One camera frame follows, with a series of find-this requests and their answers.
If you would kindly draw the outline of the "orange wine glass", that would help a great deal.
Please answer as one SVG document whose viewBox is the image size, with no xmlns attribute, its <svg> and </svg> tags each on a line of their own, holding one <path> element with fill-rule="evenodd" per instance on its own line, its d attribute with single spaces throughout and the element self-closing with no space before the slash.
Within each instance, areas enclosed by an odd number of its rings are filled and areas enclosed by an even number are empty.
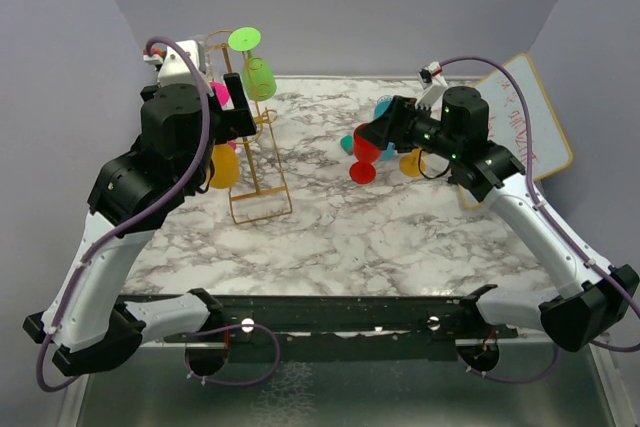
<svg viewBox="0 0 640 427">
<path fill-rule="evenodd" d="M 215 145 L 211 153 L 210 178 L 208 186 L 214 189 L 231 188 L 240 177 L 238 157 L 228 144 Z"/>
<path fill-rule="evenodd" d="M 422 151 L 417 148 L 404 155 L 399 161 L 400 171 L 407 177 L 421 177 L 424 173 L 425 162 L 422 160 Z"/>
</svg>

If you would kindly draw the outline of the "red wine glass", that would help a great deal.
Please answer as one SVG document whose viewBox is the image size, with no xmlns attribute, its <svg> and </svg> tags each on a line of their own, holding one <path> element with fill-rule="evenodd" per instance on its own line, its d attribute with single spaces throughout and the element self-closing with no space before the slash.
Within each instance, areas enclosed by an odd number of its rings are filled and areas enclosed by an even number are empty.
<svg viewBox="0 0 640 427">
<path fill-rule="evenodd" d="M 374 163 L 381 157 L 383 150 L 376 147 L 361 135 L 367 123 L 360 124 L 353 132 L 353 155 L 356 162 L 351 165 L 349 175 L 358 184 L 369 184 L 376 178 Z"/>
</svg>

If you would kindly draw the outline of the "gold wire glass rack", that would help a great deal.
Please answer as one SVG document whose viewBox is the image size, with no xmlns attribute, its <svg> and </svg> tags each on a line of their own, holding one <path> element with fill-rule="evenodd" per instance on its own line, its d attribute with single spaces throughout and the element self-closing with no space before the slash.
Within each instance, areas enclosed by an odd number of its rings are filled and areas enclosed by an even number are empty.
<svg viewBox="0 0 640 427">
<path fill-rule="evenodd" d="M 243 55 L 228 45 L 228 38 L 234 30 L 219 29 L 204 37 L 206 60 L 214 64 L 216 70 L 211 81 L 224 83 L 223 75 L 232 72 L 241 76 Z M 248 97 L 247 100 L 257 133 L 235 139 L 240 177 L 231 188 L 226 189 L 231 219 L 236 225 L 293 213 L 292 197 L 273 128 L 277 112 L 264 106 L 267 100 L 256 102 Z"/>
</svg>

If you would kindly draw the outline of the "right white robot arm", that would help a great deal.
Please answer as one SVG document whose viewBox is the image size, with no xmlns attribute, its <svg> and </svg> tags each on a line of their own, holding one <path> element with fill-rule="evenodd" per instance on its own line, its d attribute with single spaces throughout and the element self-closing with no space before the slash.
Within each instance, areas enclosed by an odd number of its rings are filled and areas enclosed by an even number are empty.
<svg viewBox="0 0 640 427">
<path fill-rule="evenodd" d="M 500 216 L 547 271 L 549 291 L 518 293 L 493 287 L 459 314 L 461 330 L 481 338 L 496 324 L 545 332 L 577 352 L 625 315 L 639 285 L 629 265 L 615 267 L 571 229 L 528 181 L 509 149 L 488 137 L 489 106 L 471 87 L 444 92 L 438 119 L 415 99 L 392 98 L 387 111 L 357 137 L 382 149 L 420 148 L 450 164 L 456 184 Z"/>
</svg>

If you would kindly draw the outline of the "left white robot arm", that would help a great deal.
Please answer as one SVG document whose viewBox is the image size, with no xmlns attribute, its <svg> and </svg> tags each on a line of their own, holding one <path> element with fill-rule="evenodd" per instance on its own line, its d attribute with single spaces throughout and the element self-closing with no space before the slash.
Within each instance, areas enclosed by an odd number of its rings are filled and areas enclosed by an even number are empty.
<svg viewBox="0 0 640 427">
<path fill-rule="evenodd" d="M 141 132 L 131 148 L 107 162 L 89 195 L 78 252 L 64 285 L 44 312 L 26 317 L 24 331 L 56 347 L 53 363 L 66 377 L 113 370 L 143 344 L 190 333 L 206 342 L 222 324 L 221 304 L 204 289 L 160 301 L 123 301 L 131 267 L 168 214 L 203 190 L 212 149 L 256 132 L 237 73 L 226 74 L 232 109 L 208 98 L 210 128 L 196 160 L 202 111 L 195 86 L 147 86 L 141 92 Z"/>
</svg>

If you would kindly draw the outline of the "pink wine glass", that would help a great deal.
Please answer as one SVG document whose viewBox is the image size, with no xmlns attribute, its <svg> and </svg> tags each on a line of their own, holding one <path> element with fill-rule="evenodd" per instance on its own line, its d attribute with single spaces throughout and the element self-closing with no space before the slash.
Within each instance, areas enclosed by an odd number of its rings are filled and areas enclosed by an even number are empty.
<svg viewBox="0 0 640 427">
<path fill-rule="evenodd" d="M 216 144 L 219 145 L 222 143 L 222 140 L 225 140 L 225 143 L 229 145 L 233 151 L 235 151 L 237 147 L 237 141 L 234 138 L 230 137 L 231 130 L 228 126 L 228 122 L 225 120 L 225 112 L 231 111 L 233 109 L 229 90 L 222 82 L 211 81 L 210 86 L 212 87 L 221 107 L 220 112 L 218 113 L 220 122 L 216 129 Z"/>
</svg>

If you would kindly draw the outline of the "green wine glass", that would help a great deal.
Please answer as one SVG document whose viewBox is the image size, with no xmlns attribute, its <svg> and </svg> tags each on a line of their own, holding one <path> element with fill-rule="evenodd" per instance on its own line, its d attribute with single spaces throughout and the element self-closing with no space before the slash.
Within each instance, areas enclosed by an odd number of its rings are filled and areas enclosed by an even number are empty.
<svg viewBox="0 0 640 427">
<path fill-rule="evenodd" d="M 277 90 L 271 66 L 253 53 L 261 40 L 261 32 L 254 27 L 236 29 L 228 38 L 229 47 L 243 55 L 242 82 L 247 97 L 256 102 L 272 98 Z"/>
</svg>

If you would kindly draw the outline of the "clear wine glass lower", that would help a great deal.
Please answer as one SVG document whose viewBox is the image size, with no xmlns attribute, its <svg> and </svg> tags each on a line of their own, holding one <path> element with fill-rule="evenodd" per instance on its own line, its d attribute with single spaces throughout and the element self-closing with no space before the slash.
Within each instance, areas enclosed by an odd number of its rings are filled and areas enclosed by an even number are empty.
<svg viewBox="0 0 640 427">
<path fill-rule="evenodd" d="M 210 82 L 215 76 L 215 65 L 206 60 L 203 64 L 203 76 Z"/>
</svg>

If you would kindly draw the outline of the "green grey eraser block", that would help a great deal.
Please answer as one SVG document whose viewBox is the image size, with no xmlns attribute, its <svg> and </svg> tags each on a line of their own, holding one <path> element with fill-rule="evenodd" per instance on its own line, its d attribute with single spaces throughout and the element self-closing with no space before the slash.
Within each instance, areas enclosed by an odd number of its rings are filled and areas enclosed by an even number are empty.
<svg viewBox="0 0 640 427">
<path fill-rule="evenodd" d="M 353 154 L 354 139 L 352 135 L 346 135 L 340 139 L 340 146 L 347 155 Z"/>
</svg>

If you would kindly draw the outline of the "yellow framed whiteboard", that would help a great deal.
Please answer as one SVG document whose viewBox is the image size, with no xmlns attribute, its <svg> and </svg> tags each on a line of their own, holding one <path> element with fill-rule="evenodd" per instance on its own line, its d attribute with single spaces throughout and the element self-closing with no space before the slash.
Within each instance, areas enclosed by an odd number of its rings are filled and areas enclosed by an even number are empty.
<svg viewBox="0 0 640 427">
<path fill-rule="evenodd" d="M 504 68 L 519 91 L 498 70 L 474 85 L 489 105 L 489 139 L 522 164 L 531 154 L 533 180 L 539 182 L 571 165 L 573 152 L 531 57 L 519 54 Z"/>
</svg>

